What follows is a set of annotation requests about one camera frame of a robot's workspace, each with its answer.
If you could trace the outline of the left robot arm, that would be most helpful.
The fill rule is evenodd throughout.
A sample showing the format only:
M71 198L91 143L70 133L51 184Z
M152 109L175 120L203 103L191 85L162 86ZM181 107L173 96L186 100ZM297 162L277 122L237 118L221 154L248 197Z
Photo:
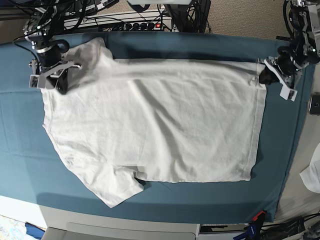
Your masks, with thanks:
M283 78L290 88L300 80L302 70L320 62L320 2L318 0L285 0L282 14L289 37L277 49L278 57L270 59L259 75L261 84L270 85Z

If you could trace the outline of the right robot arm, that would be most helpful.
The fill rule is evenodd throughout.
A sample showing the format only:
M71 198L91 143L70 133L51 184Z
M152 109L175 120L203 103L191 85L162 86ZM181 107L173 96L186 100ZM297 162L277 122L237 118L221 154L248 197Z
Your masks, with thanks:
M55 35L64 29L62 17L76 4L74 0L40 0L38 4L9 1L18 8L34 10L23 28L23 38L31 43L28 49L12 41L14 45L33 55L29 63L32 74L29 77L29 87L37 89L56 89L65 95L68 91L68 71L70 68L81 69L82 65L73 60L66 60L65 53L70 44L64 39L55 39Z

